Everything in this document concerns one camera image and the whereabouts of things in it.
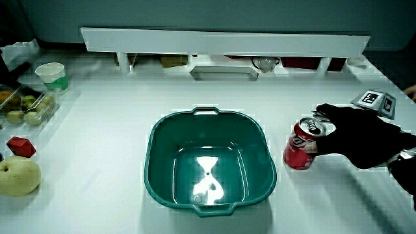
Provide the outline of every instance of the pull tab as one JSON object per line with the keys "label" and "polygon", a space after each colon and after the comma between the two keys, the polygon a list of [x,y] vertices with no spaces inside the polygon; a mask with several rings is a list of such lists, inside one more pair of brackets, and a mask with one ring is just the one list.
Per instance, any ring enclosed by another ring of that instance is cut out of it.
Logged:
{"label": "pull tab", "polygon": [[319,134],[320,133],[320,129],[317,128],[317,126],[315,125],[315,121],[313,120],[308,120],[307,121],[307,128],[309,130],[309,132],[313,133],[313,134]]}

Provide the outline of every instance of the red cube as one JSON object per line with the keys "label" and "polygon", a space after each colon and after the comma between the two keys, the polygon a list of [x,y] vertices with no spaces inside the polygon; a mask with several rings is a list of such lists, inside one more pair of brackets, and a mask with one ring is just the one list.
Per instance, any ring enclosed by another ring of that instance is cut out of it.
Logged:
{"label": "red cube", "polygon": [[6,145],[16,156],[30,158],[36,152],[29,140],[16,136],[13,136],[13,138],[11,138]]}

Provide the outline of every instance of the black cloth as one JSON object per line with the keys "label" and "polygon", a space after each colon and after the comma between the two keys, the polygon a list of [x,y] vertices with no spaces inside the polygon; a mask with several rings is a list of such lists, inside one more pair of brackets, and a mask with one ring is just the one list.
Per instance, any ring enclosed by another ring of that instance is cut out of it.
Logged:
{"label": "black cloth", "polygon": [[413,195],[414,209],[416,211],[416,157],[410,159],[399,158],[390,163],[389,170],[398,184],[409,194]]}

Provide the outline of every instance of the white cup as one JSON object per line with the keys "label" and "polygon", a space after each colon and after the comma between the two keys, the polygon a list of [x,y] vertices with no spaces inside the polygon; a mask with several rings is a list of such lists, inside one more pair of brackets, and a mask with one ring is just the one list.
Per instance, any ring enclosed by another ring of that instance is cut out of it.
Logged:
{"label": "white cup", "polygon": [[39,66],[34,72],[44,82],[49,91],[60,93],[68,91],[68,80],[63,64],[50,62]]}

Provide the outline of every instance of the plastic container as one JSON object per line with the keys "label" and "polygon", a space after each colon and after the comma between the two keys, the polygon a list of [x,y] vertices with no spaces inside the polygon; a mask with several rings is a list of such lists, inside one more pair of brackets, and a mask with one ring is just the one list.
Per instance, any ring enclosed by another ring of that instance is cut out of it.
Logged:
{"label": "plastic container", "polygon": [[195,108],[152,129],[144,182],[152,198],[198,216],[229,216],[267,198],[276,168],[258,123],[247,115]]}
{"label": "plastic container", "polygon": [[31,86],[36,92],[25,93],[0,85],[0,128],[40,128],[56,113],[59,105],[56,94],[44,86]]}

